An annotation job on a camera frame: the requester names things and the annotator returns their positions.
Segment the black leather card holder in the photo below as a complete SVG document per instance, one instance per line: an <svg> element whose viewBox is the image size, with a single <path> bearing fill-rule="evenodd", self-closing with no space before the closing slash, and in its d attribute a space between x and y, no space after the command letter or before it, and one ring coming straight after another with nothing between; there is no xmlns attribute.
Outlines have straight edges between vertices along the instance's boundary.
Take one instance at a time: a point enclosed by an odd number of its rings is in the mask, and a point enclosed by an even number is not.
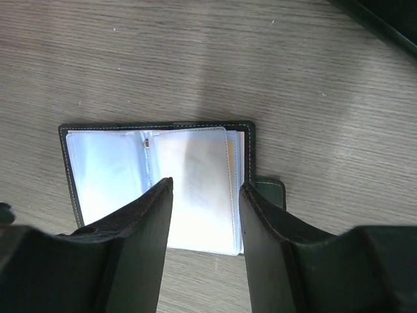
<svg viewBox="0 0 417 313"><path fill-rule="evenodd" d="M244 251L239 192L250 182L285 208L285 187L256 176L251 121L63 124L68 189L78 226L92 224L173 180L169 248L237 256Z"/></svg>

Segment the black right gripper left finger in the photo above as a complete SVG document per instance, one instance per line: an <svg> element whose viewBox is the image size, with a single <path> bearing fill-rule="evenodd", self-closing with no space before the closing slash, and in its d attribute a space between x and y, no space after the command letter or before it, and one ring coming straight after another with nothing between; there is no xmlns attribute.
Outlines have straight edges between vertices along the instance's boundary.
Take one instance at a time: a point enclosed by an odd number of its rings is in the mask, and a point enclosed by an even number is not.
<svg viewBox="0 0 417 313"><path fill-rule="evenodd" d="M2 312L155 312L173 180L70 235L1 224Z"/></svg>

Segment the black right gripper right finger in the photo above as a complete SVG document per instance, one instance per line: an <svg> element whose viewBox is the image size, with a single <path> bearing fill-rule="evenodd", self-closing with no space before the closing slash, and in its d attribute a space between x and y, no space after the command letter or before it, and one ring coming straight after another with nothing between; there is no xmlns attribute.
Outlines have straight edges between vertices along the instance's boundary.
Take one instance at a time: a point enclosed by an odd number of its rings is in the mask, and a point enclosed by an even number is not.
<svg viewBox="0 0 417 313"><path fill-rule="evenodd" d="M325 232L240 189L253 312L415 312L416 228Z"/></svg>

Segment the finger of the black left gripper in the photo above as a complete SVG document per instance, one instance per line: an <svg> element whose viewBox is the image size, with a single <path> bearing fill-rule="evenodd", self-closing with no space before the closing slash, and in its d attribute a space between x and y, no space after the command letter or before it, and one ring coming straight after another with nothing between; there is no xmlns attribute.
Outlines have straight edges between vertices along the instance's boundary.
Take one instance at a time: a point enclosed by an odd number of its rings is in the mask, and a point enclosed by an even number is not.
<svg viewBox="0 0 417 313"><path fill-rule="evenodd" d="M10 225L16 217L12 212L12 207L8 203L0 203L0 224Z"/></svg>

